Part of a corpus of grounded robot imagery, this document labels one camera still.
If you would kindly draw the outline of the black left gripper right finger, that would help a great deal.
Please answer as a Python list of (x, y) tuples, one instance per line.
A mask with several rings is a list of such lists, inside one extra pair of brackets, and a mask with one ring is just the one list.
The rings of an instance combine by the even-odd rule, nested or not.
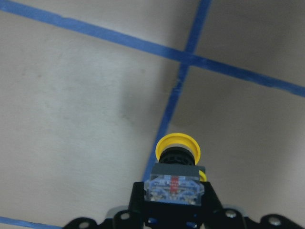
[(205, 229), (223, 229), (224, 207), (210, 182), (200, 182), (200, 184), (204, 187), (201, 197), (200, 223)]

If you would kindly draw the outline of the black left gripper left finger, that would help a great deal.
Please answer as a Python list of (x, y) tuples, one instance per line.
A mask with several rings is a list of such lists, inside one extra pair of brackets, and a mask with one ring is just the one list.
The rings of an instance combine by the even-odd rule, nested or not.
[(132, 229), (143, 229), (148, 220), (148, 209), (145, 201), (143, 182), (135, 182), (128, 205)]

